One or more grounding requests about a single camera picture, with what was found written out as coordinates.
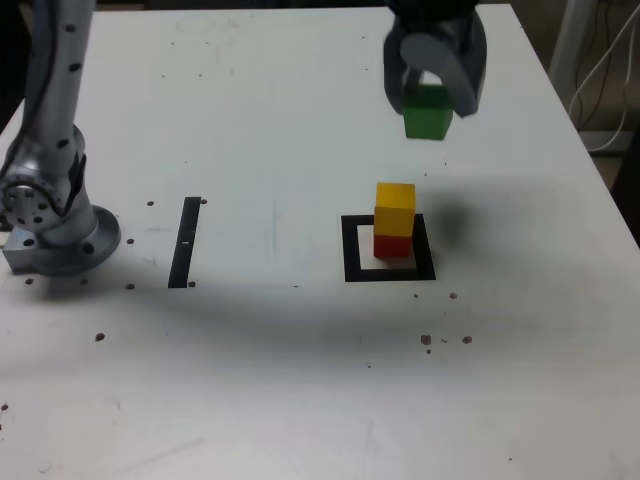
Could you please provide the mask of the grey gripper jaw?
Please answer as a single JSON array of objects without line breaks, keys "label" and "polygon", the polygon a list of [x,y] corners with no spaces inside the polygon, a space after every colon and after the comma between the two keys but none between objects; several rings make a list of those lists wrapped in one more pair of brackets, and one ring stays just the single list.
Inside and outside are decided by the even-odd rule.
[{"label": "grey gripper jaw", "polygon": [[406,35],[400,55],[407,67],[405,101],[418,93],[423,73],[435,75],[454,112],[464,118],[476,114],[486,72],[487,41],[478,18],[437,22],[426,32]]},{"label": "grey gripper jaw", "polygon": [[400,48],[406,30],[400,23],[394,23],[383,45],[384,91],[392,109],[402,114],[405,98],[407,65]]}]

